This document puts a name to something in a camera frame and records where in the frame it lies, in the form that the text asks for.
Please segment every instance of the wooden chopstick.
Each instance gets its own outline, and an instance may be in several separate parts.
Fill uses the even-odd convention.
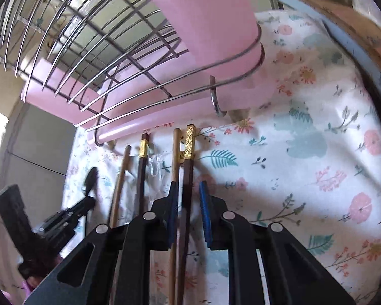
[[[138,162],[138,178],[137,178],[137,198],[139,202],[138,214],[144,213],[144,181],[145,181],[145,167],[147,165],[147,147],[149,141],[149,134],[144,133],[141,137],[140,154]]]
[[[110,222],[109,222],[110,228],[117,227],[117,221],[119,219],[121,191],[123,190],[125,172],[128,168],[128,163],[130,162],[130,151],[131,151],[131,147],[129,145],[126,146],[124,150],[123,160],[121,162],[120,173],[119,175],[117,175],[116,185],[115,185],[115,189],[113,193],[112,205],[110,209]]]
[[[181,150],[181,129],[175,128],[173,131],[173,149],[172,149],[172,173],[171,181],[179,181],[179,157]],[[174,240],[169,254],[169,293],[168,304],[175,305],[175,287],[176,287],[176,242],[177,230],[175,230]]]
[[[191,222],[193,159],[195,156],[195,125],[190,124],[186,129],[184,182],[182,190],[182,209],[179,221],[179,265],[176,305],[182,305],[185,292],[186,258],[188,256],[189,231]]]

